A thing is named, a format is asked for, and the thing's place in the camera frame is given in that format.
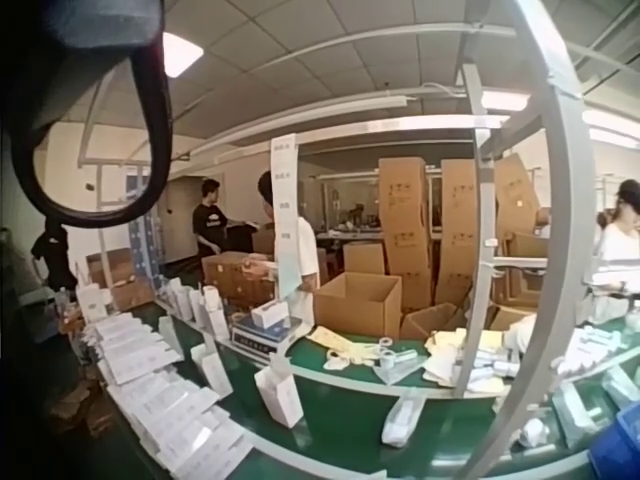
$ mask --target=ceiling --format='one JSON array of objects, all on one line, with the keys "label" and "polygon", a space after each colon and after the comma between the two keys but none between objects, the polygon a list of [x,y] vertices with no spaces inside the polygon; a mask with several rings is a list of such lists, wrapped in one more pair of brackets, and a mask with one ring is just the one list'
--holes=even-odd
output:
[{"label": "ceiling", "polygon": [[[208,138],[231,127],[296,106],[375,90],[454,85],[463,57],[478,64],[483,85],[531,91],[527,53],[517,41],[454,32],[378,36],[342,43],[266,68],[267,62],[350,34],[433,22],[512,26],[504,0],[484,18],[480,0],[166,0],[166,30],[204,48],[179,78],[170,79],[176,134]],[[637,0],[544,0],[566,41],[594,48],[638,70]],[[620,15],[628,13],[624,22]],[[573,55],[587,99],[640,117],[640,76]],[[88,92],[66,120],[84,121]],[[455,99],[411,102],[313,122],[320,127],[389,116],[451,113]],[[128,64],[117,68],[98,123],[142,127]]]}]

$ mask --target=blue container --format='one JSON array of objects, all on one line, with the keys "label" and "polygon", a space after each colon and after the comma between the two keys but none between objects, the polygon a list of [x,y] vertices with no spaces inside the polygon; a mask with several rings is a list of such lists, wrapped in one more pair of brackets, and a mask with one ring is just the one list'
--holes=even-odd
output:
[{"label": "blue container", "polygon": [[600,479],[640,478],[640,402],[616,415],[589,447],[589,460]]}]

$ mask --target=man in white shirt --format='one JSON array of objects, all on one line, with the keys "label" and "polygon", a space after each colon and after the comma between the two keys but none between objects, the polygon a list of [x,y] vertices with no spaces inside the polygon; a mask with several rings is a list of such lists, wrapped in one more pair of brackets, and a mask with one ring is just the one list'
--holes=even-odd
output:
[{"label": "man in white shirt", "polygon": [[[258,191],[262,197],[262,204],[267,216],[273,220],[273,186],[271,172],[262,174],[258,180]],[[278,261],[278,225],[276,224],[275,258]],[[267,260],[264,255],[252,254],[243,266],[245,277],[253,280],[269,277],[269,267],[264,263]],[[292,317],[299,318],[307,325],[314,325],[313,316],[313,291],[319,285],[318,250],[313,228],[304,218],[298,217],[298,268],[302,276],[302,284],[287,297],[289,313]]]}]

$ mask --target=black shirt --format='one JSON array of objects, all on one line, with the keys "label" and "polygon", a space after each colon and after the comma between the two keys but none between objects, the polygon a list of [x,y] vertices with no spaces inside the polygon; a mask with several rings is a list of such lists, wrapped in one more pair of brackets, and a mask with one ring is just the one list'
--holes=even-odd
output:
[{"label": "black shirt", "polygon": [[[207,207],[200,204],[193,211],[193,233],[200,235],[211,243],[215,243],[222,250],[225,250],[227,243],[226,226],[227,217],[217,205]],[[210,255],[215,255],[215,252],[208,246],[198,242],[198,256],[208,257]]]},{"label": "black shirt", "polygon": [[55,291],[64,287],[73,292],[78,286],[78,280],[69,269],[68,252],[69,244],[66,239],[56,238],[47,233],[40,235],[31,249],[31,255],[36,260],[44,258],[49,270],[47,284]]}]

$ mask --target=green workbench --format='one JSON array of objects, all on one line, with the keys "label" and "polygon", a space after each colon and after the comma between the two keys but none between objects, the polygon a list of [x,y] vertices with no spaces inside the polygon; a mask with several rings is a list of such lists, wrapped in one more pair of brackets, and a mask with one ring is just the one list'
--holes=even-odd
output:
[{"label": "green workbench", "polygon": [[[136,312],[154,328],[157,318],[164,314],[159,307]],[[175,330],[185,355],[203,342],[202,335],[180,320],[174,319]],[[618,328],[615,322],[607,328]],[[363,337],[354,340],[367,341]],[[396,348],[422,348],[422,342],[397,342]],[[386,415],[396,398],[347,390],[296,377],[296,384],[305,412],[304,419],[289,430],[274,422],[264,407],[254,382],[259,366],[235,349],[220,345],[220,354],[234,393],[220,402],[232,418],[257,436],[303,457],[346,470],[371,473],[387,470],[389,478],[451,477],[468,459],[488,431],[495,414],[493,398],[427,401],[418,426],[409,443],[402,449],[381,444],[380,434]],[[297,367],[322,371],[326,350],[306,339],[291,350],[291,363]],[[622,367],[633,374],[640,365],[636,355]],[[177,365],[185,378],[204,384],[195,365],[187,358]],[[381,383],[370,368],[350,366],[337,376],[363,382]],[[602,373],[575,383],[587,410],[599,412],[594,420],[600,427],[613,421],[617,411],[600,387]],[[421,379],[421,372],[411,375],[401,385],[434,388]],[[543,409],[551,427],[554,441],[537,449],[523,450],[515,445],[494,466],[490,475],[506,475],[548,465],[570,458],[587,447],[587,442],[569,450],[558,430],[551,408]],[[591,478],[589,467],[570,477]],[[314,478],[294,470],[279,461],[254,450],[236,470],[234,479],[254,478]]]}]

